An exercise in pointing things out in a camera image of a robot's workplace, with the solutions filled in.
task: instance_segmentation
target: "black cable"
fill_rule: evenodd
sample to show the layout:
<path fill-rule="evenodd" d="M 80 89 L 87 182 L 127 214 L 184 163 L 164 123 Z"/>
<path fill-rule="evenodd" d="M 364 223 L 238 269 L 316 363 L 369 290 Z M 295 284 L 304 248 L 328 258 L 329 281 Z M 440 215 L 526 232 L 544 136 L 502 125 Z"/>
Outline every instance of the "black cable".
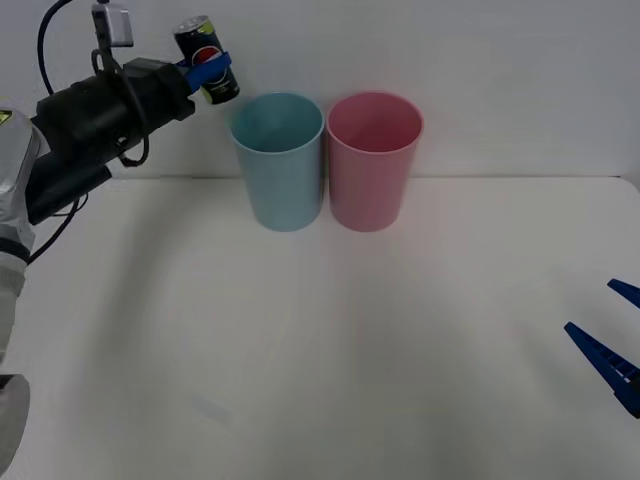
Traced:
<path fill-rule="evenodd" d="M 51 19 L 53 18 L 53 16 L 57 13 L 58 10 L 60 10 L 62 7 L 64 7 L 68 3 L 71 3 L 72 1 L 73 0 L 58 0 L 56 3 L 54 3 L 51 6 L 51 8 L 47 10 L 47 13 L 44 14 L 44 17 L 42 18 L 42 22 L 40 22 L 40 28 L 38 28 L 38 41 L 36 46 L 36 51 L 38 54 L 38 67 L 40 68 L 40 75 L 42 75 L 42 81 L 44 82 L 44 86 L 47 89 L 47 92 L 49 93 L 49 95 L 53 95 L 53 87 L 51 87 L 51 82 L 49 82 L 49 76 L 47 75 L 47 67 L 44 63 L 44 36 L 47 33 L 47 27 L 49 26 L 49 23 L 51 22 Z M 78 212 L 79 205 L 80 205 L 80 202 L 78 200 L 73 202 L 73 205 L 71 206 L 71 211 L 67 215 L 67 218 L 64 219 L 64 221 L 60 224 L 60 226 L 55 231 L 55 233 L 51 235 L 51 238 L 49 238 L 49 240 L 47 240 L 44 243 L 44 245 L 42 245 L 38 250 L 36 250 L 36 252 L 33 255 L 31 255 L 31 257 L 29 257 L 29 262 L 28 262 L 29 265 L 31 265 L 38 258 L 40 258 L 47 250 L 49 250 L 49 248 L 51 248 L 51 245 L 53 245 L 55 241 L 58 240 L 58 238 L 60 238 L 60 235 L 62 235 L 62 232 L 65 231 L 65 229 L 71 223 L 71 220 L 73 220 L 73 217 L 75 217 L 76 213 Z"/>
<path fill-rule="evenodd" d="M 38 67 L 40 68 L 40 75 L 42 75 L 42 81 L 44 82 L 44 86 L 47 89 L 49 95 L 53 95 L 53 88 L 51 87 L 51 82 L 49 82 L 49 76 L 47 75 L 47 68 L 44 64 L 44 36 L 47 33 L 47 27 L 51 22 L 53 16 L 65 5 L 71 3 L 73 0 L 58 0 L 54 3 L 47 13 L 44 14 L 42 18 L 42 22 L 40 22 L 40 28 L 38 29 Z"/>
<path fill-rule="evenodd" d="M 85 193 L 84 197 L 82 197 L 82 202 L 80 203 L 80 206 L 78 207 L 78 212 L 81 211 L 86 205 L 87 202 L 89 201 L 89 194 Z M 64 212 L 64 213 L 54 213 L 53 215 L 51 215 L 54 218 L 62 218 L 62 217 L 68 217 L 69 214 L 71 214 L 71 211 L 68 212 Z"/>
<path fill-rule="evenodd" d="M 122 165 L 125 167 L 139 167 L 149 158 L 149 122 L 147 121 L 147 115 L 144 113 L 144 108 L 142 107 L 142 102 L 140 102 L 140 98 L 136 94 L 136 91 L 133 89 L 133 85 L 131 85 L 131 81 L 125 75 L 124 70 L 120 64 L 113 58 L 110 52 L 104 52 L 102 50 L 94 50 L 91 52 L 91 65 L 93 66 L 93 71 L 96 75 L 102 75 L 104 73 L 103 70 L 100 69 L 98 65 L 98 58 L 102 60 L 102 66 L 105 69 L 115 70 L 122 83 L 124 83 L 125 88 L 127 89 L 127 93 L 129 94 L 129 100 L 133 103 L 133 107 L 138 115 L 138 121 L 140 122 L 140 130 L 142 132 L 142 157 L 140 160 L 131 160 L 125 153 L 118 156 Z"/>
<path fill-rule="evenodd" d="M 71 220 L 73 220 L 73 217 L 76 215 L 77 211 L 78 211 L 78 200 L 73 202 L 73 206 L 71 207 L 71 211 L 69 212 L 69 215 L 67 215 L 67 218 L 64 219 L 64 222 L 60 224 L 60 226 L 55 231 L 55 233 L 51 235 L 51 238 L 49 238 L 49 240 L 47 240 L 44 243 L 44 245 L 42 245 L 36 251 L 36 253 L 31 255 L 31 257 L 29 257 L 29 262 L 28 262 L 29 265 L 31 265 L 38 258 L 40 258 L 47 250 L 49 250 L 49 248 L 51 248 L 51 245 L 53 245 L 56 242 L 56 240 L 60 238 L 60 235 L 62 235 L 62 232 L 64 232 L 64 230 L 69 226 L 69 224 L 71 223 Z"/>

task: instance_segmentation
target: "table surface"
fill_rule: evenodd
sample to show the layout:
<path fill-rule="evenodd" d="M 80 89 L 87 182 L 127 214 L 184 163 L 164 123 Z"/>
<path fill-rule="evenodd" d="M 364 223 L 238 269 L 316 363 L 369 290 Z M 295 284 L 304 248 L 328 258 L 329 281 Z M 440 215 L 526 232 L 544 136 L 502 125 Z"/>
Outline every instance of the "table surface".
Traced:
<path fill-rule="evenodd" d="M 375 234 L 328 205 L 268 231 L 237 180 L 112 182 L 28 272 L 6 478 L 635 480 L 640 423 L 563 331 L 640 364 L 613 277 L 640 284 L 618 179 L 414 180 Z"/>

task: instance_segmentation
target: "pepsi can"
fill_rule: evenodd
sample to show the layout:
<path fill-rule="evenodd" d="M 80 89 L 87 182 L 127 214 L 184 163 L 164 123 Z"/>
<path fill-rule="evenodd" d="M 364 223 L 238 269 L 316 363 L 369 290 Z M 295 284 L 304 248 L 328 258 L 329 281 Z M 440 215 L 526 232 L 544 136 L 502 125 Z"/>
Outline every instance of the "pepsi can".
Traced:
<path fill-rule="evenodd" d="M 173 30 L 173 36 L 189 66 L 211 61 L 224 53 L 213 24 L 206 15 L 185 20 Z M 230 68 L 205 83 L 201 90 L 208 102 L 214 105 L 228 102 L 240 93 Z"/>

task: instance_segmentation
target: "blue plastic part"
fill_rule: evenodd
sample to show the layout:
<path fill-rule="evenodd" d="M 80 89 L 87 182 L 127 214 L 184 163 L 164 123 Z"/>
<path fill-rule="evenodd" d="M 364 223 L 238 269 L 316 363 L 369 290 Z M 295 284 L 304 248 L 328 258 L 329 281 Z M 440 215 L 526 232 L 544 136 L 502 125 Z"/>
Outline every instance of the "blue plastic part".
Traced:
<path fill-rule="evenodd" d="M 640 308 L 640 288 L 621 282 L 615 278 L 607 285 L 609 285 L 609 288 L 618 292 L 624 298 L 633 303 L 636 307 Z"/>
<path fill-rule="evenodd" d="M 179 67 L 185 67 L 187 62 L 184 60 L 179 62 L 177 65 Z M 228 53 L 223 53 L 218 58 L 210 60 L 201 65 L 196 65 L 192 67 L 186 74 L 185 79 L 189 83 L 189 87 L 191 88 L 191 93 L 195 93 L 198 89 L 210 81 L 212 78 L 217 77 L 222 72 L 224 72 L 231 65 L 231 57 Z"/>
<path fill-rule="evenodd" d="M 640 392 L 638 389 L 640 369 L 573 323 L 569 322 L 564 329 L 587 357 L 587 360 L 613 389 L 614 395 L 624 408 L 635 418 L 640 418 Z"/>

